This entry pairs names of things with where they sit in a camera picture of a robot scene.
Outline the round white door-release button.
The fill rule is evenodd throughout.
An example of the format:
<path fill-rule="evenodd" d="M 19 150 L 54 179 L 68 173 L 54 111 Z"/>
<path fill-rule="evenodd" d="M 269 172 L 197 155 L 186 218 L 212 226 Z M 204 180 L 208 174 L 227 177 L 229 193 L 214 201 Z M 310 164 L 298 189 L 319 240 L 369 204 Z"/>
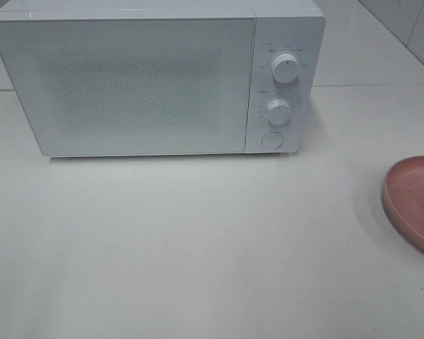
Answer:
<path fill-rule="evenodd" d="M 279 132 L 269 132 L 261 138 L 261 143 L 265 148 L 280 148 L 283 144 L 283 135 Z"/>

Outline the pink round plate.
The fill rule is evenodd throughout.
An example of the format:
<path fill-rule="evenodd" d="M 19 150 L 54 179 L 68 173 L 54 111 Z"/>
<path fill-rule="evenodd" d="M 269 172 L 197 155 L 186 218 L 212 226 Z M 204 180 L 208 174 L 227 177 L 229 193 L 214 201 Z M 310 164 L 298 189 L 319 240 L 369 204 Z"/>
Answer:
<path fill-rule="evenodd" d="M 384 212 L 397 232 L 424 253 L 424 155 L 404 158 L 386 173 Z"/>

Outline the lower white microwave knob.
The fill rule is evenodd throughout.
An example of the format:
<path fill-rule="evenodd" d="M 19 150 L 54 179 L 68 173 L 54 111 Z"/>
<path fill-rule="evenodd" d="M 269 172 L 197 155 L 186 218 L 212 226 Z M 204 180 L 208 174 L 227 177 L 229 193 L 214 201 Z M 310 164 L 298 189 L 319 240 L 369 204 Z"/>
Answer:
<path fill-rule="evenodd" d="M 285 124 L 290 120 L 291 115 L 292 108 L 287 100 L 274 99 L 266 106 L 266 118 L 270 124 Z"/>

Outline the white microwave knob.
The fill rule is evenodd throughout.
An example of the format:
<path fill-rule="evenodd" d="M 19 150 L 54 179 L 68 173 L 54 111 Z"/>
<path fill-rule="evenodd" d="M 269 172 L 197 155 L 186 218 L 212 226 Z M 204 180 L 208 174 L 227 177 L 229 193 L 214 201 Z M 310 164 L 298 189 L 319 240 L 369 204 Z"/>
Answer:
<path fill-rule="evenodd" d="M 275 82 L 291 83 L 299 76 L 300 60 L 294 52 L 284 51 L 271 61 L 271 72 Z"/>
<path fill-rule="evenodd" d="M 285 124 L 290 120 L 291 115 L 292 108 L 287 100 L 274 99 L 266 106 L 266 118 L 270 124 Z"/>

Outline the upper white microwave knob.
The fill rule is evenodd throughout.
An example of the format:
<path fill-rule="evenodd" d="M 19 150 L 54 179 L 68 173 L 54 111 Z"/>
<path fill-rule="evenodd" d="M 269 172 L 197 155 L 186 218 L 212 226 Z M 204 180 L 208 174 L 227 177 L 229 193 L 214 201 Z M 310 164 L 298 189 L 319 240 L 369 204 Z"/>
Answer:
<path fill-rule="evenodd" d="M 284 51 L 271 61 L 271 72 L 275 82 L 291 83 L 299 76 L 300 60 L 294 52 Z"/>

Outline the white microwave oven body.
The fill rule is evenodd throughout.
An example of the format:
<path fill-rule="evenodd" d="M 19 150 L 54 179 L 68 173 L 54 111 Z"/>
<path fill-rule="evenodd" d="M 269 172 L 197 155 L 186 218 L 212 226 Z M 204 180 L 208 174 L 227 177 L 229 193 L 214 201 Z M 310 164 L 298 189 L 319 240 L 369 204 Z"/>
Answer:
<path fill-rule="evenodd" d="M 244 150 L 167 155 L 294 153 L 305 127 L 326 25 L 313 1 L 9 1 L 0 8 L 0 22 L 225 19 L 254 21 Z M 273 79 L 271 61 L 284 51 L 297 55 L 300 73 L 293 82 L 280 84 Z M 285 124 L 273 125 L 266 118 L 266 106 L 274 99 L 291 105 Z M 283 135 L 280 148 L 262 145 L 261 138 L 269 132 Z"/>

